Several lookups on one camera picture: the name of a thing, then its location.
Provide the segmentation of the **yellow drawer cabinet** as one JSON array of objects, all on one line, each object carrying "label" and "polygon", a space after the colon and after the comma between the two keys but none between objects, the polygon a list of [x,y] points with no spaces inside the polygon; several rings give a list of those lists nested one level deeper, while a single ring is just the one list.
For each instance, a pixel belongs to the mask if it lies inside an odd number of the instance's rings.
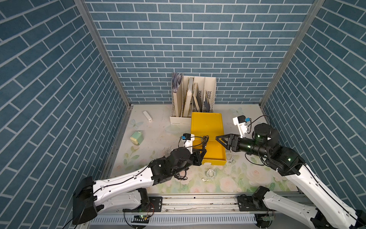
[{"label": "yellow drawer cabinet", "polygon": [[222,115],[220,113],[193,112],[191,118],[191,134],[215,141],[217,136],[224,135]]}]

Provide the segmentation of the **yellow top drawer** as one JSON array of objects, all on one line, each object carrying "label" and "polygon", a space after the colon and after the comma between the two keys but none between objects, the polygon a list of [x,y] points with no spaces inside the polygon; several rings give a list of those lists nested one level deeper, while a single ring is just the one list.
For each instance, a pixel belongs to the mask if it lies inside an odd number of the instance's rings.
[{"label": "yellow top drawer", "polygon": [[226,149],[216,141],[215,136],[209,136],[209,141],[205,148],[207,152],[202,164],[213,166],[224,166],[226,164]]}]

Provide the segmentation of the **black earphones coil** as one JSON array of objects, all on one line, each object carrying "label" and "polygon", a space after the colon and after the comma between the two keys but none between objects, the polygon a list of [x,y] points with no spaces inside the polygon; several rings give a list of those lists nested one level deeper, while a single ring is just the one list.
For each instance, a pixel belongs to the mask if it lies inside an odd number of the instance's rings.
[{"label": "black earphones coil", "polygon": [[197,136],[197,138],[199,138],[201,140],[201,143],[196,144],[194,147],[201,146],[202,149],[205,149],[208,144],[208,141],[209,141],[209,136],[208,135],[205,135],[203,137]]},{"label": "black earphones coil", "polygon": [[173,177],[176,178],[177,180],[182,180],[182,181],[187,180],[188,179],[187,171],[184,170],[184,171],[178,172],[178,173],[174,174]]}]

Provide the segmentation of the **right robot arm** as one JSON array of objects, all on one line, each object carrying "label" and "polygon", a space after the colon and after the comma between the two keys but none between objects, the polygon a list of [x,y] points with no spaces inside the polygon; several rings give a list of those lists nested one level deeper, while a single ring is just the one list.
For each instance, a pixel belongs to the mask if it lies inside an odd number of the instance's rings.
[{"label": "right robot arm", "polygon": [[311,229],[359,229],[366,225],[366,213],[343,202],[318,178],[293,149],[279,145],[279,132],[269,124],[254,127],[252,138],[242,133],[216,137],[225,149],[263,159],[264,164],[299,188],[314,206],[300,204],[260,186],[252,195],[256,207],[281,212]]}]

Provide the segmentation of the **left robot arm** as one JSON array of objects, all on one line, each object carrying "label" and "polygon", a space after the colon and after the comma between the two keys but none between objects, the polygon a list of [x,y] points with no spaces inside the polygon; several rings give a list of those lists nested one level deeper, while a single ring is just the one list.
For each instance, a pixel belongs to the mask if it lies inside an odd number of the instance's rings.
[{"label": "left robot arm", "polygon": [[122,194],[152,187],[170,181],[173,177],[184,179],[181,172],[190,166],[202,165],[207,150],[176,148],[168,157],[151,161],[147,166],[119,177],[94,180],[83,178],[72,195],[72,224],[80,225],[96,218],[99,211],[106,210],[106,202]]}]

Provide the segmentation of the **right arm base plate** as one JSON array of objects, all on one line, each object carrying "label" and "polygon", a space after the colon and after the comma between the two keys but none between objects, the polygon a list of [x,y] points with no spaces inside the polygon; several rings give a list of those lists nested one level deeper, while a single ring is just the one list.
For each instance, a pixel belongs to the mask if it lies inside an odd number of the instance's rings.
[{"label": "right arm base plate", "polygon": [[257,197],[242,194],[237,197],[239,211],[271,211],[263,202]]}]

